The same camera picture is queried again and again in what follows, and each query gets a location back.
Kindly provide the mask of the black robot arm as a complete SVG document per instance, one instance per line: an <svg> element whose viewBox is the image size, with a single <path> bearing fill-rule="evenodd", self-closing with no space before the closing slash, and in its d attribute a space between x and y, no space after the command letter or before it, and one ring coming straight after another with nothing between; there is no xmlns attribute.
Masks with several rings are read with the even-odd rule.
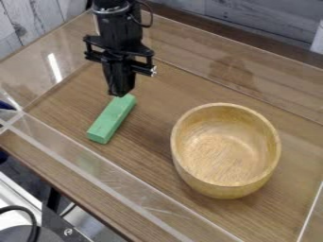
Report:
<svg viewBox="0 0 323 242"><path fill-rule="evenodd" d="M93 13L97 35L86 35L85 58L103 65L109 94L127 95L135 87L137 75L153 77L154 51L143 44L143 29L153 26L142 21L142 0L94 0Z"/></svg>

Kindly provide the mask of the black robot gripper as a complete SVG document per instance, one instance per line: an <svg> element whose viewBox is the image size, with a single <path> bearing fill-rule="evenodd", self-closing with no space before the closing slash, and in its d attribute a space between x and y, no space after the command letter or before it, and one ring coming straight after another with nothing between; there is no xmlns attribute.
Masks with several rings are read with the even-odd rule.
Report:
<svg viewBox="0 0 323 242"><path fill-rule="evenodd" d="M151 77L157 74L154 51L142 43L143 28L151 27L151 23L142 23L139 6L94 6L93 12L98 35L83 37L85 57L103 64L109 94L125 96L135 87L135 73ZM119 84L113 62L125 64Z"/></svg>

